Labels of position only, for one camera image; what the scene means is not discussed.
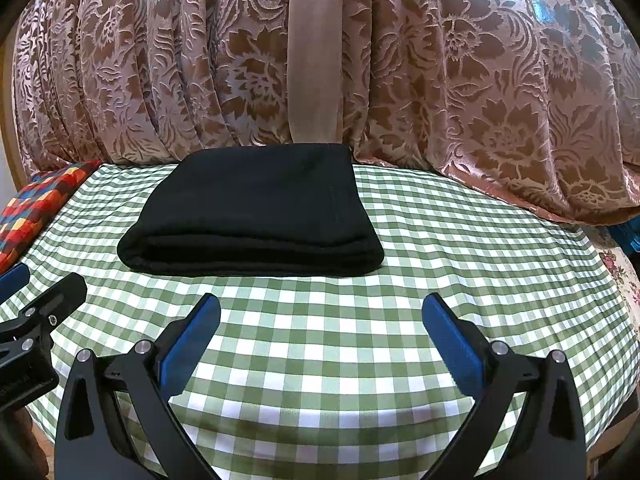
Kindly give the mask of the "floral bedspread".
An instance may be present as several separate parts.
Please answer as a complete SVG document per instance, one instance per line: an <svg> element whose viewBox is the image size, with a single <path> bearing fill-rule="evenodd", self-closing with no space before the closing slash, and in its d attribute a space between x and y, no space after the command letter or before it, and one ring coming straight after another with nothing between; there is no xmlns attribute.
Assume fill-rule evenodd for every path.
<svg viewBox="0 0 640 480"><path fill-rule="evenodd" d="M582 229L612 275L634 331L639 335L639 279L634 266L607 228L584 226Z"/></svg>

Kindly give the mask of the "colourful patterned pillow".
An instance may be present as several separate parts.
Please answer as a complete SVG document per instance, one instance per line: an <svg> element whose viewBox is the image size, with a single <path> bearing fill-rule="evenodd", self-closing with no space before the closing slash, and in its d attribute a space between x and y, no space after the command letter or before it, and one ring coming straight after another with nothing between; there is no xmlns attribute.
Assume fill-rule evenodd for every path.
<svg viewBox="0 0 640 480"><path fill-rule="evenodd" d="M92 160L37 174L8 201L1 213L1 273L14 266L99 166L101 162Z"/></svg>

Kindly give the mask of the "brown floral curtain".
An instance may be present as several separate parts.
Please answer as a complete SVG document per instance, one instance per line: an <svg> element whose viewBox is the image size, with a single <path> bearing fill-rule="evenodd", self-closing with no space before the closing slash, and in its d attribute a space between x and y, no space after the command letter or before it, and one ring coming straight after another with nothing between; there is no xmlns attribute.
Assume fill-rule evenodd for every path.
<svg viewBox="0 0 640 480"><path fill-rule="evenodd" d="M639 46L611 0L30 0L29 176L341 143L562 222L639 212Z"/></svg>

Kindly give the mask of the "black pants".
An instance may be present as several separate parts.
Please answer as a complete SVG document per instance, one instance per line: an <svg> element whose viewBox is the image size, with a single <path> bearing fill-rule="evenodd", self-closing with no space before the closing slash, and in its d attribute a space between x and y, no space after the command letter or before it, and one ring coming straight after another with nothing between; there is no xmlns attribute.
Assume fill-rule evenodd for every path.
<svg viewBox="0 0 640 480"><path fill-rule="evenodd" d="M117 245L125 266L167 276L353 278L384 249L341 144L217 148L171 171Z"/></svg>

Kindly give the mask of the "green white checkered bedsheet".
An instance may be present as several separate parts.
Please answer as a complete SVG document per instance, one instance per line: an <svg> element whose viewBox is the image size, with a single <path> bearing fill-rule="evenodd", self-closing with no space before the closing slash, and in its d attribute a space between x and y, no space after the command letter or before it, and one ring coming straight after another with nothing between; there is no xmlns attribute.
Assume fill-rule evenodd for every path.
<svg viewBox="0 0 640 480"><path fill-rule="evenodd" d="M416 479L472 408L421 321L438 292L488 339L528 356L562 350L586 439L636 388L639 341L585 231L423 171L359 166L359 194L385 252L359 278L157 278L119 260L166 166L105 165L24 255L30 280L2 304L13 318L75 272L86 302L53 335L66 378L76 353L125 352L204 294L221 323L171 405L222 478Z"/></svg>

